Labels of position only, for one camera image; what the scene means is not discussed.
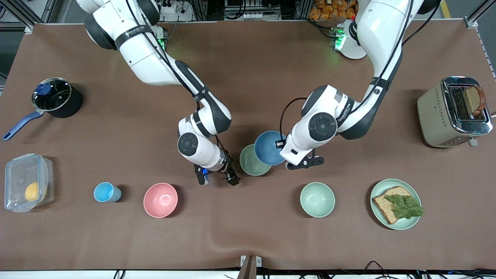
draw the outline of lettuce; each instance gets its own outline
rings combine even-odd
[[[384,198],[393,203],[392,211],[398,219],[424,215],[424,209],[412,196],[386,195]]]

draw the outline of toaster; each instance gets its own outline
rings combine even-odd
[[[471,77],[450,76],[419,98],[420,126],[428,145],[450,148],[468,141],[477,146],[476,138],[493,129],[487,105],[477,116],[467,109],[463,91],[472,85],[480,86]]]

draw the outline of green bowl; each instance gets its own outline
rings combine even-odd
[[[409,229],[419,221],[420,217],[412,217],[410,219],[401,218],[397,220],[396,223],[390,224],[387,222],[386,218],[384,217],[380,209],[373,201],[373,198],[384,194],[384,192],[386,192],[388,189],[396,186],[401,186],[405,188],[410,193],[410,195],[412,195],[412,197],[420,204],[420,206],[422,206],[419,195],[417,195],[417,192],[413,190],[412,186],[408,185],[408,183],[404,181],[394,178],[389,178],[377,183],[376,186],[372,189],[372,193],[371,193],[372,212],[374,213],[377,220],[379,220],[379,222],[381,222],[383,225],[385,225],[388,228],[396,229],[396,230]]]
[[[320,218],[331,213],[336,199],[329,186],[320,182],[312,182],[303,188],[300,203],[308,215]]]
[[[255,144],[243,148],[240,154],[240,165],[245,173],[259,176],[269,171],[270,165],[260,161],[255,154]]]

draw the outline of brown tablecloth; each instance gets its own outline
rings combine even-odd
[[[409,28],[413,32],[421,22]],[[178,24],[168,52],[183,60],[233,114],[220,135],[234,158],[256,137],[277,130],[284,106],[329,83],[360,100],[372,77],[368,58],[351,61],[305,22]],[[28,213],[0,210],[0,269],[206,269],[263,257],[274,269],[361,269],[376,260],[387,269],[495,268],[496,133],[479,146],[450,150],[422,143],[417,99],[442,78],[478,80],[496,108],[495,80],[475,30],[462,21],[434,21],[404,48],[404,60],[369,133],[336,137],[318,154],[323,166],[272,167],[241,183],[220,174],[198,185],[192,164],[177,151],[178,121],[195,104],[180,86],[145,85],[119,52],[104,50],[84,26],[37,25],[25,35],[0,98],[0,131],[33,111],[30,95],[42,80],[61,76],[83,94],[68,119],[50,115],[0,143],[0,165],[25,153],[54,162],[55,201]],[[284,131],[299,119],[286,112]],[[385,178],[407,181],[426,214],[413,228],[389,230],[370,210],[371,187]],[[117,203],[100,204],[94,187],[119,185]],[[302,187],[329,185],[334,211],[309,218]],[[146,190],[176,186],[179,210],[149,217]]]

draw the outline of yellow lemon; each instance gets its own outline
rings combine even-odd
[[[29,184],[24,195],[29,202],[37,200],[40,197],[40,188],[38,187],[38,182]]]

